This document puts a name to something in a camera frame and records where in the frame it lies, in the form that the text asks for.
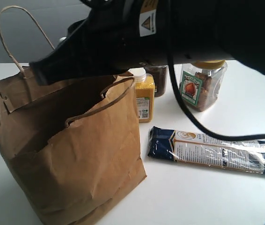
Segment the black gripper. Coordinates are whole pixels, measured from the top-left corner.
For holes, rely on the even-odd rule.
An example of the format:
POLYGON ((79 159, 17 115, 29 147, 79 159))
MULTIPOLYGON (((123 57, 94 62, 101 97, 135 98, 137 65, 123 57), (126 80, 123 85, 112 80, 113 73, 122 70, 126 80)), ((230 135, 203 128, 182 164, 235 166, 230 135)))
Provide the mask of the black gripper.
POLYGON ((91 11, 62 44, 29 62, 41 86, 168 63, 167 0, 86 0, 91 11))

